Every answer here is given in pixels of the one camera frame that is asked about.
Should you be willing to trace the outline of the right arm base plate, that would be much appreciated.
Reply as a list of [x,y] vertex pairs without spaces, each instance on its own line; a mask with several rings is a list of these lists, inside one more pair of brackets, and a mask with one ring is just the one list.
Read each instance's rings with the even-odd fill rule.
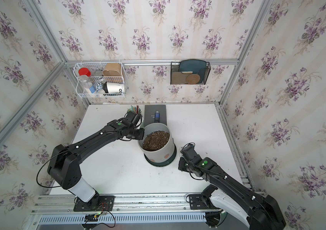
[[209,198],[201,194],[188,194],[186,202],[189,204],[191,210],[209,210],[217,209]]

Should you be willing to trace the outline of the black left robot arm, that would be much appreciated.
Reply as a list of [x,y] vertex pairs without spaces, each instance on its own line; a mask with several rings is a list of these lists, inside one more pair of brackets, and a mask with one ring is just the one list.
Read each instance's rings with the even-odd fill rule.
[[116,140],[142,140],[142,115],[128,111],[123,118],[112,120],[91,136],[68,146],[53,149],[47,173],[60,187],[74,194],[92,209],[99,203],[99,193],[82,177],[80,164],[93,153]]

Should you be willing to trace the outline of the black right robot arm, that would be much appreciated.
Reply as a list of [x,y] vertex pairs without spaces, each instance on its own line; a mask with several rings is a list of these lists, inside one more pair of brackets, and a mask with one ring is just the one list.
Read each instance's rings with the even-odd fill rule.
[[180,171],[194,173],[210,183],[201,193],[205,207],[228,212],[250,230],[283,230],[286,227],[279,204],[272,196],[252,191],[212,159],[202,159],[194,143],[186,144],[181,155]]

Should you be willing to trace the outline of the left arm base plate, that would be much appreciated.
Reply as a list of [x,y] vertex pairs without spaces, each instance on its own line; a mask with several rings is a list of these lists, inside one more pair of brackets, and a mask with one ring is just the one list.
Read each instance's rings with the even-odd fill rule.
[[74,212],[88,212],[88,211],[112,211],[115,201],[114,195],[94,196],[89,202],[83,202],[78,197],[74,200]]

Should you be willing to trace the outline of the grey ceramic pot with soil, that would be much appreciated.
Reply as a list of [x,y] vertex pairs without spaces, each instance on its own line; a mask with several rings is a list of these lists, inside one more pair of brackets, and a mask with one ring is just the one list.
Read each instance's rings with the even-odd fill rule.
[[162,123],[149,124],[144,129],[144,138],[138,141],[143,154],[155,163],[167,160],[175,145],[170,129]]

